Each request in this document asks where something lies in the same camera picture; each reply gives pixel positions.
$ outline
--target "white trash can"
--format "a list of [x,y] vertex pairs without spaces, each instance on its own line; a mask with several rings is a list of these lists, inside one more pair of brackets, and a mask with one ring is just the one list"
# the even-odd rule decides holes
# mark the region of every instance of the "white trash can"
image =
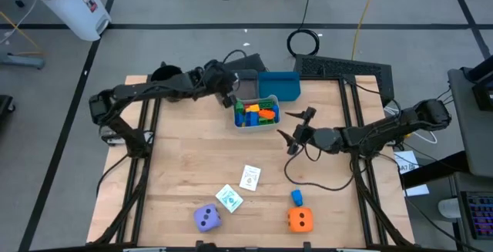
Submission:
[[101,0],[42,1],[82,40],[98,40],[111,22]]

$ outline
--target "wooden tabletop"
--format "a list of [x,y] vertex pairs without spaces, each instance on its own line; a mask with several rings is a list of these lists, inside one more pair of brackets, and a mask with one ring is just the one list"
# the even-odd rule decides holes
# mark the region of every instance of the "wooden tabletop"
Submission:
[[[128,76],[126,83],[145,81],[146,76]],[[373,76],[357,76],[357,83],[378,91]],[[347,93],[353,109],[349,87]],[[365,123],[384,117],[378,95],[362,90],[358,93]],[[281,103],[280,111],[296,113],[308,106],[317,109],[311,126],[344,126],[337,82],[302,81],[301,96],[296,102]],[[141,103],[135,102],[122,113],[132,127],[137,126],[140,108]],[[281,119],[279,129],[287,133],[292,133],[300,123],[299,119],[285,114]],[[352,120],[355,124],[353,110]],[[289,232],[287,211],[293,207],[290,192],[295,186],[283,174],[284,164],[290,157],[286,150],[284,139],[275,130],[238,133],[233,124],[233,110],[222,108],[213,96],[195,102],[191,99],[176,103],[163,100],[139,246],[192,247],[196,240],[203,240],[221,247],[302,247],[304,241],[310,241],[312,247],[364,247],[354,183],[338,192],[301,186],[304,206],[312,209],[314,214],[314,230],[308,234]],[[312,157],[317,155],[313,147],[308,152]],[[109,148],[105,169],[125,153],[124,146]],[[390,148],[382,153],[393,157]],[[320,160],[314,163],[302,153],[290,164],[288,173],[297,181],[338,187],[350,178],[349,159],[347,154],[322,153]],[[111,172],[102,183],[88,241],[99,237],[119,212],[129,162],[127,160]],[[383,157],[374,159],[373,163],[382,209],[404,237],[414,242],[395,163]],[[255,192],[238,187],[245,165],[262,170]],[[244,199],[234,213],[229,213],[215,198],[225,184],[231,185]],[[208,203],[216,204],[223,225],[202,234],[193,221],[193,212]],[[373,239],[378,243],[374,215],[370,207],[368,211]],[[133,212],[129,215],[128,228],[131,228],[132,220]],[[131,231],[126,230],[126,240]]]

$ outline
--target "metal leg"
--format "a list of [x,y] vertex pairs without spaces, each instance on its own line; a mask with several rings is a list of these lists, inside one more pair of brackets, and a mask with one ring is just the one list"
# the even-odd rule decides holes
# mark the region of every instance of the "metal leg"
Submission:
[[45,66],[45,60],[0,52],[0,65],[26,66],[42,69]]
[[465,151],[455,153],[427,166],[417,168],[402,175],[406,189],[419,186],[432,180],[450,176],[454,172],[469,172]]

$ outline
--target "purple die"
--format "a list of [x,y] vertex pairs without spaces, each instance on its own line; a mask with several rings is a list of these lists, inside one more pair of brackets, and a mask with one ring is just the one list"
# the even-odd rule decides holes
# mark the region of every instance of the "purple die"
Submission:
[[221,226],[221,217],[213,203],[198,208],[193,213],[193,219],[200,232],[207,232],[210,229]]

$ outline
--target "small blue object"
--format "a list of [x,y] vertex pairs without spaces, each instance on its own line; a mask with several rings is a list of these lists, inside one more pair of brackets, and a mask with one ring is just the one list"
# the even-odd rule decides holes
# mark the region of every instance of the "small blue object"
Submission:
[[259,113],[252,112],[250,114],[250,125],[259,126]]
[[246,113],[245,126],[252,126],[251,120],[252,120],[252,113],[251,112]]
[[272,110],[274,111],[274,113],[276,113],[276,115],[274,117],[274,122],[275,123],[278,123],[279,122],[279,106],[278,105],[274,105],[272,107]]
[[293,202],[297,207],[303,206],[303,197],[301,196],[301,190],[293,190],[291,192],[291,197],[293,197]]
[[259,72],[259,95],[275,95],[280,102],[292,102],[301,94],[298,72]]
[[243,114],[235,113],[234,114],[234,124],[238,127],[241,127],[241,124],[243,124],[243,122],[244,122]]

